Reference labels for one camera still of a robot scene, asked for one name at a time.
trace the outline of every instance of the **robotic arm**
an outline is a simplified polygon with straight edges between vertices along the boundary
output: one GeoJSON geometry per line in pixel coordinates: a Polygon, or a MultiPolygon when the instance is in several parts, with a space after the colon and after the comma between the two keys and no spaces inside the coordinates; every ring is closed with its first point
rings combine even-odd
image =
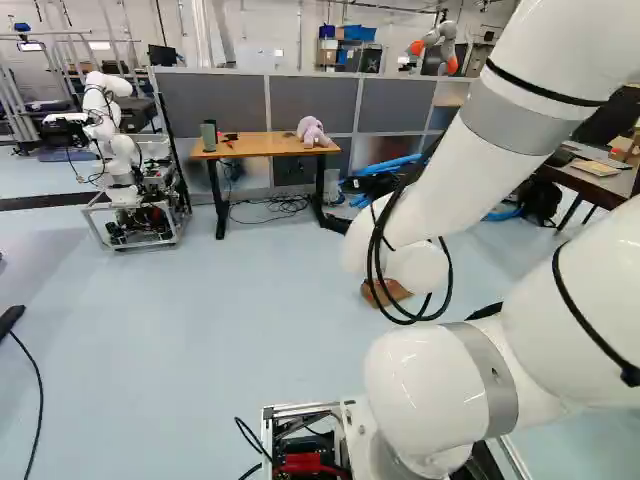
{"type": "Polygon", "coordinates": [[[409,45],[405,53],[409,57],[409,63],[418,65],[424,50],[428,50],[444,37],[440,46],[440,56],[442,63],[438,67],[438,75],[453,75],[458,71],[458,59],[455,51],[455,41],[458,28],[452,20],[446,20],[429,31],[420,40],[416,40],[409,45]]]}
{"type": "Polygon", "coordinates": [[[137,193],[131,165],[139,158],[138,147],[131,137],[119,133],[122,112],[113,100],[114,96],[127,97],[132,93],[133,87],[125,79],[90,72],[82,113],[51,114],[44,119],[45,124],[60,121],[79,123],[87,139],[97,142],[100,152],[110,158],[105,164],[105,171],[112,177],[113,185],[107,188],[106,193],[114,201],[135,198],[137,193]]]}
{"type": "MultiPolygon", "coordinates": [[[[614,0],[618,16],[607,23],[600,2],[578,3],[520,3],[424,173],[391,212],[385,277],[431,292],[447,262],[426,239],[483,218],[640,72],[640,62],[629,60],[637,58],[640,4],[614,0]]],[[[349,270],[364,271],[373,217],[389,198],[349,228],[349,270]]],[[[636,198],[525,277],[500,314],[395,330],[375,342],[365,362],[369,406],[379,438],[400,460],[384,473],[373,466],[375,478],[396,467],[444,478],[477,440],[586,407],[640,406],[640,303],[610,288],[640,284],[638,225],[636,198]]]]}

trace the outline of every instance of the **stuffed animal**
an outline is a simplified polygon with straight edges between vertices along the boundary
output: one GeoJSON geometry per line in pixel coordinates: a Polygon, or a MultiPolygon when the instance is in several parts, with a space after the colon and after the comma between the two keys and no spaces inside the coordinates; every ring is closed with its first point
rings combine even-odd
{"type": "Polygon", "coordinates": [[[304,117],[300,120],[296,137],[304,143],[304,148],[313,148],[316,144],[327,147],[331,144],[329,137],[324,134],[322,122],[312,116],[304,117]]]}

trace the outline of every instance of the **electronic equipment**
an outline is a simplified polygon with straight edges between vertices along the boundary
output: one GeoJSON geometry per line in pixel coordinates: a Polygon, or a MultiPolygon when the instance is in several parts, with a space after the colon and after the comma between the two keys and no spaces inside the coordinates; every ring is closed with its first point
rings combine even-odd
{"type": "Polygon", "coordinates": [[[178,64],[178,53],[173,47],[163,47],[161,45],[149,45],[149,62],[151,65],[162,65],[163,67],[173,67],[178,64]]]}

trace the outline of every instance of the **wooden desk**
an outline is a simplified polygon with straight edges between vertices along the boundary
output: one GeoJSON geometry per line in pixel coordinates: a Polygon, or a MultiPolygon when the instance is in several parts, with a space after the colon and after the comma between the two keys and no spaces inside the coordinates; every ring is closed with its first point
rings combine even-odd
{"type": "Polygon", "coordinates": [[[592,203],[594,207],[582,221],[583,225],[589,221],[597,207],[613,210],[636,195],[640,190],[638,167],[622,170],[620,173],[610,177],[598,177],[572,167],[571,163],[560,168],[543,164],[537,171],[540,177],[578,192],[578,196],[558,225],[558,231],[561,231],[566,226],[584,200],[592,203]]]}
{"type": "Polygon", "coordinates": [[[233,157],[278,157],[285,155],[319,155],[340,153],[340,147],[331,142],[328,147],[304,148],[291,132],[239,132],[238,140],[218,142],[215,152],[203,151],[202,138],[191,149],[192,160],[209,160],[233,157]]]}
{"type": "Polygon", "coordinates": [[[328,228],[340,233],[345,233],[348,228],[347,221],[326,216],[322,211],[322,196],[324,192],[324,171],[326,168],[326,155],[339,153],[340,147],[331,142],[328,147],[304,148],[304,145],[291,132],[238,132],[238,140],[230,142],[218,141],[215,152],[203,150],[202,138],[196,141],[189,156],[191,161],[206,160],[211,182],[211,192],[215,203],[218,221],[216,225],[216,238],[222,240],[227,228],[229,216],[229,202],[222,199],[220,193],[220,181],[216,161],[222,158],[237,157],[281,157],[314,155],[316,157],[316,191],[311,196],[311,207],[323,228],[328,228]]]}

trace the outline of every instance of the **black cable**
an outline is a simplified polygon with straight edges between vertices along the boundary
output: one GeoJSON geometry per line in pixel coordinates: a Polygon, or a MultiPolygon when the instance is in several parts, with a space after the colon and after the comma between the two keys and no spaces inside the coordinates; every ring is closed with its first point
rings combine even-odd
{"type": "Polygon", "coordinates": [[[9,331],[9,335],[16,341],[16,343],[20,346],[24,354],[27,356],[31,365],[33,365],[33,369],[36,372],[36,377],[38,378],[38,389],[40,391],[40,407],[38,408],[38,425],[36,427],[36,434],[33,437],[33,445],[31,447],[31,455],[29,456],[29,463],[27,464],[27,469],[24,472],[24,480],[28,480],[29,475],[31,475],[31,468],[33,467],[33,461],[36,458],[36,451],[38,450],[38,443],[40,442],[40,432],[42,430],[42,411],[44,409],[44,388],[42,386],[42,376],[40,375],[40,369],[38,368],[38,364],[29,353],[27,347],[25,347],[24,343],[20,341],[20,339],[13,333],[9,331]]]}
{"type": "Polygon", "coordinates": [[[138,169],[142,171],[142,149],[140,148],[140,145],[138,145],[138,142],[133,142],[133,144],[136,146],[136,148],[138,149],[138,157],[139,157],[139,161],[138,161],[138,169]]]}
{"type": "Polygon", "coordinates": [[[275,195],[266,200],[241,200],[239,202],[232,203],[229,206],[228,217],[230,220],[240,223],[242,225],[259,225],[262,223],[273,222],[275,220],[281,220],[283,218],[291,218],[294,217],[297,213],[306,209],[310,204],[309,197],[307,195],[275,195]],[[282,215],[278,215],[277,217],[267,218],[265,220],[258,220],[256,222],[245,222],[242,220],[237,220],[232,217],[231,210],[234,206],[240,205],[243,203],[249,203],[253,205],[263,204],[266,206],[267,210],[271,213],[281,213],[282,215]]]}
{"type": "Polygon", "coordinates": [[[162,12],[160,11],[160,3],[156,0],[156,9],[158,10],[158,20],[160,20],[160,30],[162,31],[162,40],[164,41],[164,46],[167,47],[167,36],[164,33],[164,22],[162,21],[162,12]]]}
{"type": "Polygon", "coordinates": [[[313,433],[316,437],[323,437],[325,434],[324,433],[318,433],[315,430],[312,430],[311,428],[307,427],[306,425],[304,426],[304,428],[306,428],[307,430],[309,430],[311,433],[313,433]]]}
{"type": "Polygon", "coordinates": [[[246,480],[247,478],[249,478],[251,475],[253,475],[254,473],[256,473],[258,470],[260,470],[260,468],[262,467],[261,463],[256,463],[253,467],[251,467],[249,470],[247,470],[246,472],[244,472],[244,474],[238,479],[238,480],[246,480]]]}
{"type": "Polygon", "coordinates": [[[420,308],[420,310],[418,311],[418,313],[413,314],[413,313],[409,312],[408,310],[404,309],[393,298],[393,295],[389,291],[389,289],[388,289],[388,287],[386,285],[385,279],[384,279],[384,274],[382,272],[382,266],[381,266],[381,261],[380,261],[381,244],[382,244],[383,241],[385,243],[387,243],[386,239],[384,238],[384,227],[386,226],[387,221],[389,220],[389,218],[391,216],[391,212],[392,212],[393,208],[395,207],[396,203],[398,202],[398,199],[400,198],[400,195],[402,194],[404,189],[407,187],[407,185],[409,185],[410,183],[414,182],[415,180],[417,180],[420,177],[420,175],[422,174],[422,171],[423,171],[423,167],[422,166],[433,155],[433,153],[435,152],[436,148],[440,144],[440,141],[444,137],[445,133],[446,133],[446,131],[442,132],[438,136],[438,138],[431,145],[429,145],[429,147],[427,147],[427,149],[422,153],[422,156],[420,157],[420,160],[416,164],[415,170],[411,174],[405,175],[402,178],[400,184],[394,190],[394,192],[391,194],[391,197],[389,198],[389,200],[387,201],[386,205],[382,209],[382,212],[380,213],[380,216],[378,217],[377,220],[375,220],[375,216],[374,216],[375,225],[374,225],[374,228],[373,228],[373,232],[371,233],[371,238],[369,239],[369,247],[367,249],[367,280],[366,281],[367,281],[367,284],[369,285],[369,289],[371,290],[371,296],[373,297],[374,302],[376,303],[376,305],[380,309],[380,312],[382,312],[382,314],[387,319],[391,320],[393,323],[396,323],[398,325],[411,325],[411,324],[413,324],[413,323],[415,323],[417,321],[430,321],[430,320],[435,320],[436,318],[439,318],[447,310],[447,308],[449,307],[449,304],[451,302],[451,296],[453,294],[453,263],[451,261],[451,255],[449,253],[449,249],[447,248],[447,244],[444,241],[444,238],[442,238],[442,237],[438,237],[438,240],[440,241],[440,245],[442,246],[442,250],[443,250],[445,256],[447,257],[447,261],[448,261],[448,264],[449,264],[448,273],[447,273],[447,277],[448,277],[447,292],[446,292],[446,295],[445,295],[445,299],[444,299],[442,305],[440,306],[440,308],[438,310],[436,310],[434,313],[430,314],[430,315],[423,316],[424,312],[426,311],[426,309],[427,309],[427,307],[429,305],[429,302],[431,301],[432,294],[429,293],[426,296],[425,301],[424,301],[422,307],[420,308]],[[374,269],[374,267],[375,267],[376,277],[377,277],[378,283],[380,285],[380,288],[382,289],[384,294],[387,296],[389,302],[402,315],[404,315],[408,319],[401,319],[401,318],[394,317],[382,305],[382,302],[380,301],[380,298],[379,298],[378,293],[377,293],[376,288],[375,288],[375,282],[374,282],[374,277],[373,277],[373,269],[374,269]]]}
{"type": "MultiPolygon", "coordinates": [[[[98,149],[98,153],[100,154],[100,160],[102,160],[102,171],[99,172],[99,173],[92,173],[91,175],[89,175],[87,177],[86,180],[83,180],[82,182],[79,182],[79,183],[82,183],[82,184],[90,183],[91,185],[97,187],[98,185],[96,185],[95,182],[97,180],[99,180],[100,178],[102,178],[104,176],[104,174],[106,173],[107,163],[106,163],[106,160],[104,158],[104,155],[102,155],[102,150],[100,150],[100,146],[98,145],[98,141],[97,140],[93,140],[93,141],[94,141],[94,143],[96,145],[96,148],[98,149]]],[[[76,179],[82,178],[82,176],[78,173],[78,170],[76,170],[75,165],[73,165],[73,162],[71,161],[71,155],[69,155],[69,147],[65,146],[64,147],[64,151],[67,154],[67,162],[69,162],[69,165],[71,165],[71,168],[73,169],[73,173],[76,174],[76,179]]]]}
{"type": "Polygon", "coordinates": [[[240,429],[240,433],[242,434],[244,439],[247,442],[249,442],[249,445],[251,445],[251,448],[253,448],[260,455],[264,455],[265,457],[267,457],[270,463],[273,463],[273,458],[271,458],[271,455],[269,454],[269,452],[267,452],[267,450],[262,446],[262,443],[260,442],[256,434],[253,433],[253,431],[249,428],[249,426],[246,423],[244,423],[244,420],[242,420],[240,417],[233,417],[233,421],[236,422],[236,425],[240,429]]]}
{"type": "MultiPolygon", "coordinates": [[[[265,457],[267,457],[267,459],[269,460],[269,463],[273,465],[273,458],[271,458],[271,455],[269,455],[269,452],[267,452],[267,450],[262,446],[262,443],[260,442],[260,440],[258,440],[258,437],[256,436],[255,433],[253,433],[253,431],[249,428],[249,426],[246,423],[244,423],[244,421],[240,417],[233,417],[233,420],[234,422],[236,422],[236,426],[238,427],[238,429],[240,429],[240,433],[242,434],[244,439],[249,443],[249,445],[251,445],[251,448],[253,448],[260,455],[264,455],[265,457]]],[[[261,467],[262,467],[262,462],[255,464],[253,467],[247,470],[238,480],[245,480],[246,478],[250,477],[258,470],[260,470],[261,467]]]]}

